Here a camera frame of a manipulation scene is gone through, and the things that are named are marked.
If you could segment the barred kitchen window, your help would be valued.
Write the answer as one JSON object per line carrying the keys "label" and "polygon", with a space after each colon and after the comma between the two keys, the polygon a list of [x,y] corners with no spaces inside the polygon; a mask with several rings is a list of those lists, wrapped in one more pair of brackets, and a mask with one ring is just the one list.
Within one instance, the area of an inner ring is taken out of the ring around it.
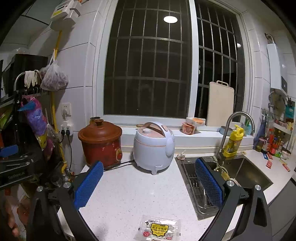
{"label": "barred kitchen window", "polygon": [[247,42],[230,1],[109,1],[97,52],[96,114],[119,125],[207,118],[210,84],[247,110]]}

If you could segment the stainless steel sink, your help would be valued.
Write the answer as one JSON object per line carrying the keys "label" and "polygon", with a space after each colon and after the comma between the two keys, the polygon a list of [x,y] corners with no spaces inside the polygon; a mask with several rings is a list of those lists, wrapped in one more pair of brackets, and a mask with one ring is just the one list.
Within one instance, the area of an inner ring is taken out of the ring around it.
{"label": "stainless steel sink", "polygon": [[218,162],[213,156],[177,159],[176,162],[199,220],[215,216],[222,208],[229,194],[226,181],[243,188],[242,199],[249,197],[248,190],[255,185],[264,191],[273,184],[243,155]]}

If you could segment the red clay slow cooker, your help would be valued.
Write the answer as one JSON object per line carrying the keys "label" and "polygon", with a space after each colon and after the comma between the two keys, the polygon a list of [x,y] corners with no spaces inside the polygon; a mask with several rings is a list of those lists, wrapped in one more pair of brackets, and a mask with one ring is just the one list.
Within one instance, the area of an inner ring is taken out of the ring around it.
{"label": "red clay slow cooker", "polygon": [[91,117],[89,125],[78,132],[87,165],[96,161],[102,162],[106,169],[119,165],[123,156],[121,135],[121,127],[98,116]]}

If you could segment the clear yellow-label food packet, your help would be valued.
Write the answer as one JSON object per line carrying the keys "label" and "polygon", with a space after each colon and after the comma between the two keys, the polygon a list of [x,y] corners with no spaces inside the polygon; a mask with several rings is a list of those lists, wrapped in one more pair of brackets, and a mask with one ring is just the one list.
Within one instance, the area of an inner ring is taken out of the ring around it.
{"label": "clear yellow-label food packet", "polygon": [[180,240],[181,221],[143,215],[134,240]]}

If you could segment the yellow dish soap bottle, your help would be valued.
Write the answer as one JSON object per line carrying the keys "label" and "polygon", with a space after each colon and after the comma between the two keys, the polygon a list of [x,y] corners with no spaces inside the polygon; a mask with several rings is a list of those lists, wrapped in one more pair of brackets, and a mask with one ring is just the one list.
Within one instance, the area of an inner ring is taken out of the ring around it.
{"label": "yellow dish soap bottle", "polygon": [[235,125],[235,129],[230,134],[229,141],[223,151],[223,156],[226,158],[235,156],[243,137],[244,129],[238,125]]}

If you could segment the white rice cooker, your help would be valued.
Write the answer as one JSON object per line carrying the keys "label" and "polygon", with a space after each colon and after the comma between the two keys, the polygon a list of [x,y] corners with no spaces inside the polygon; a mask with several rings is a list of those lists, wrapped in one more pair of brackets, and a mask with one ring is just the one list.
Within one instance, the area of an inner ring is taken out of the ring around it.
{"label": "white rice cooker", "polygon": [[155,175],[170,166],[174,151],[175,136],[162,123],[150,121],[137,130],[133,142],[133,158],[140,168]]}

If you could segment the purple plastic bag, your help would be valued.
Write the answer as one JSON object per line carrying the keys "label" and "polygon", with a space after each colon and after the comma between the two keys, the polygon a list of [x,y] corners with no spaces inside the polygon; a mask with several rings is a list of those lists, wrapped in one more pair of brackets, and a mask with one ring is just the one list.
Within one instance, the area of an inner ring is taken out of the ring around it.
{"label": "purple plastic bag", "polygon": [[18,111],[25,114],[27,121],[36,136],[42,136],[47,129],[47,121],[41,103],[32,95],[24,95]]}

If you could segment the pink packets on sill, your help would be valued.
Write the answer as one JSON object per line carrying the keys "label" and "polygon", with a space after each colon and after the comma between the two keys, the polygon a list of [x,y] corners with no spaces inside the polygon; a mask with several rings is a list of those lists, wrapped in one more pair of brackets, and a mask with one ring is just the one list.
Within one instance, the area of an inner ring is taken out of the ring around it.
{"label": "pink packets on sill", "polygon": [[187,117],[185,122],[182,124],[182,132],[186,135],[193,135],[196,128],[204,126],[206,120],[203,118],[191,118]]}

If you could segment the hanging plastic bag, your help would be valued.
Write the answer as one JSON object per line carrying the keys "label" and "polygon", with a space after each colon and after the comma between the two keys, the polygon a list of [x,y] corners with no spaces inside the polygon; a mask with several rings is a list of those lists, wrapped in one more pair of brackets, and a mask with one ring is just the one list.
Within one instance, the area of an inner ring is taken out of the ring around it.
{"label": "hanging plastic bag", "polygon": [[40,78],[41,89],[48,91],[58,91],[69,82],[67,75],[62,71],[57,60],[40,70]]}

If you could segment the white cutting board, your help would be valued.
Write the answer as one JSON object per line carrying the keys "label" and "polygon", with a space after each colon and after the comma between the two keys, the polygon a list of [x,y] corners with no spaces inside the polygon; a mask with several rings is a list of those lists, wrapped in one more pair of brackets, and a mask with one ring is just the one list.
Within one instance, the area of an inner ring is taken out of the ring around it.
{"label": "white cutting board", "polygon": [[206,125],[212,127],[224,126],[233,114],[234,89],[226,82],[209,83],[209,101]]}

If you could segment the white water heater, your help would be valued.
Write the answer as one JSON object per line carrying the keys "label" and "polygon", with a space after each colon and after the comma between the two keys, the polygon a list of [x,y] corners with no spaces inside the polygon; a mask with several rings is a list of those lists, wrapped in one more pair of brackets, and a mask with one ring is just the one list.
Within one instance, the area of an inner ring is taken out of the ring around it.
{"label": "white water heater", "polygon": [[287,67],[279,47],[271,34],[265,34],[267,38],[267,52],[270,68],[270,86],[275,92],[287,96]]}

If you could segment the white gas meter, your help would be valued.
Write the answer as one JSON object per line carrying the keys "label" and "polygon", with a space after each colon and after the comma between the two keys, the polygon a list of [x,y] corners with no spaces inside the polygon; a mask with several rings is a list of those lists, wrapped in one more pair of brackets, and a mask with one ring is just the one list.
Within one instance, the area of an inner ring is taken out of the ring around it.
{"label": "white gas meter", "polygon": [[75,20],[81,16],[81,6],[82,4],[79,1],[64,1],[55,7],[50,20],[55,22],[59,20],[73,19],[75,22]]}

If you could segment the white wall socket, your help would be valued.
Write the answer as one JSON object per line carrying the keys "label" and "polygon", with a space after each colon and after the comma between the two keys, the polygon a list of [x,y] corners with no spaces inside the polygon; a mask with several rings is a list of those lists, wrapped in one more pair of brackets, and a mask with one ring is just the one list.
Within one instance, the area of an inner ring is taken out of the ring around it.
{"label": "white wall socket", "polygon": [[64,131],[69,137],[73,135],[73,124],[70,121],[71,117],[71,103],[61,103],[62,123],[60,124],[60,131]]}

